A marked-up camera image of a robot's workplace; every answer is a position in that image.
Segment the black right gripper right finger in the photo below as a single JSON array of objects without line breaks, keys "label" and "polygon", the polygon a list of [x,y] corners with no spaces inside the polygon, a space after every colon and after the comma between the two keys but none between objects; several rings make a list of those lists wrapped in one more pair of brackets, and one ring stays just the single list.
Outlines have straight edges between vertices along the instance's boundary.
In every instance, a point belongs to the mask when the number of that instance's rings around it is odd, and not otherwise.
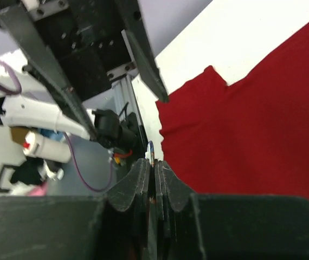
[{"label": "black right gripper right finger", "polygon": [[309,259],[309,200],[199,194],[156,162],[159,259]]}]

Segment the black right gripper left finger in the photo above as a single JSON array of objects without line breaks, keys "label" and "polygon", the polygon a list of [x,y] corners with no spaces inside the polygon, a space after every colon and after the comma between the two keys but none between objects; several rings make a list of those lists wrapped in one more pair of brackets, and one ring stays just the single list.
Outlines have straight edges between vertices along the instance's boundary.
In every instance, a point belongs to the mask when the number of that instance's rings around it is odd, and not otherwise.
[{"label": "black right gripper left finger", "polygon": [[143,259],[150,164],[101,196],[0,197],[0,259]]}]

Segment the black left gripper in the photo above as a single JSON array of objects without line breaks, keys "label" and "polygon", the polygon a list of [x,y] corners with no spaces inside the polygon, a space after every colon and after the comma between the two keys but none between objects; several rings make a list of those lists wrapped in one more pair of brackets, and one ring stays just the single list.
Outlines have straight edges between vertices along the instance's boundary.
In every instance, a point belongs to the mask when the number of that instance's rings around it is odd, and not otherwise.
[{"label": "black left gripper", "polygon": [[138,68],[159,101],[169,101],[136,0],[0,1],[0,28],[27,58],[24,70],[92,141],[97,130],[81,101],[129,71]]}]

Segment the round painted brooch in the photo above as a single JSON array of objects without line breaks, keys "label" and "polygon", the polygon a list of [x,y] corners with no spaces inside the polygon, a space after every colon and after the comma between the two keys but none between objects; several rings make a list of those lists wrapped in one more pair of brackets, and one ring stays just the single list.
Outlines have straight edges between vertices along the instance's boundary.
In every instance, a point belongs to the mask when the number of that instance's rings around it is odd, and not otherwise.
[{"label": "round painted brooch", "polygon": [[145,152],[145,158],[149,161],[150,165],[154,167],[155,165],[155,151],[152,141],[149,141],[147,144],[147,150]]}]

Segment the red t-shirt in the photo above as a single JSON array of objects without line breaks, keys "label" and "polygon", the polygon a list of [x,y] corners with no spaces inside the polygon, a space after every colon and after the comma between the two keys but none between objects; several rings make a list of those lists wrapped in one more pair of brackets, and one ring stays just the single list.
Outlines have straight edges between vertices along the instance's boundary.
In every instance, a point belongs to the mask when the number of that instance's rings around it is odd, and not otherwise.
[{"label": "red t-shirt", "polygon": [[156,106],[164,159],[196,192],[309,199],[309,22],[235,84],[208,66]]}]

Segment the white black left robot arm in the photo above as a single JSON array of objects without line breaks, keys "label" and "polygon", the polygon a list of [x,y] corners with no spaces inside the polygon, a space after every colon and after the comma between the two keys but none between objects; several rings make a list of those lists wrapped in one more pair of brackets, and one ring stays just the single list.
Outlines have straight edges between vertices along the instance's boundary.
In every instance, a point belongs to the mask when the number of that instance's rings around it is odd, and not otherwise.
[{"label": "white black left robot arm", "polygon": [[140,136],[127,119],[83,103],[137,70],[163,102],[167,90],[137,1],[0,1],[0,29],[27,60],[16,73],[0,59],[0,125],[68,132],[125,152]]}]

